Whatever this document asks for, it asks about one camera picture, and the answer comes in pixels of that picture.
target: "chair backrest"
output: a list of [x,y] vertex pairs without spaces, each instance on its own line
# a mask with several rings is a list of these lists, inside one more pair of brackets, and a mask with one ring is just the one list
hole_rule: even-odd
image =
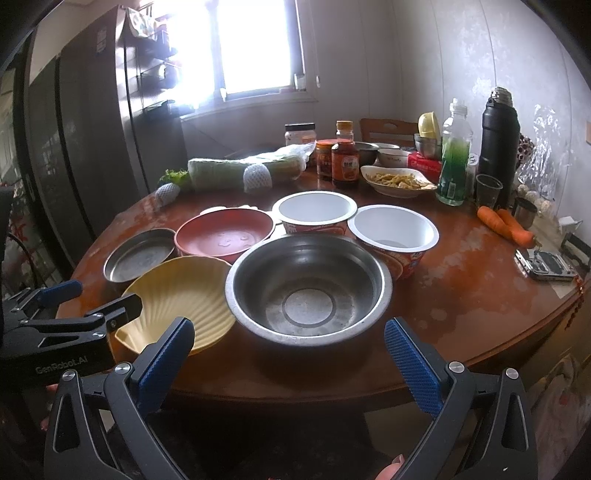
[[401,147],[414,147],[413,135],[418,133],[418,123],[389,118],[362,118],[359,126],[362,141],[395,143]]

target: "sauce bottle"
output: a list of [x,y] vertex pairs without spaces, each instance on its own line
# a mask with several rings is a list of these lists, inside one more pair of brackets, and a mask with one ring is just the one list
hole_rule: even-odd
[[359,181],[359,151],[353,141],[353,122],[336,122],[336,138],[332,147],[333,185],[338,189],[353,188]]

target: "thermos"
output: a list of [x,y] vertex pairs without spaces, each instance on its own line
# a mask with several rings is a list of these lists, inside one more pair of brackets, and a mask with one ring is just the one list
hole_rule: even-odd
[[497,87],[486,103],[482,114],[482,147],[478,173],[497,178],[503,189],[496,207],[506,208],[517,169],[517,148],[521,127],[513,108],[511,93]]

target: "stainless steel bowl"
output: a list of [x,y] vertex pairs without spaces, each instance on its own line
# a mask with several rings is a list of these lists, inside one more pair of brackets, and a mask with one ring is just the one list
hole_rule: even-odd
[[359,150],[359,166],[373,165],[378,156],[379,147],[373,143],[355,142],[357,150]]
[[127,239],[109,255],[103,267],[108,282],[127,288],[136,278],[176,257],[174,230],[155,228]]
[[423,157],[441,161],[441,139],[424,138],[414,134],[414,146]]
[[254,334],[290,346],[322,346],[371,327],[392,296],[382,261],[355,241],[295,233],[251,248],[230,269],[226,300]]

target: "green liquid in bottle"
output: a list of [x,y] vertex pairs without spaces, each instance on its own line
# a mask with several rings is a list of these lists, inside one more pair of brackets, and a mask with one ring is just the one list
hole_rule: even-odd
[[448,138],[443,144],[443,168],[437,185],[437,198],[447,205],[464,203],[466,165],[470,155],[470,142],[461,138]]

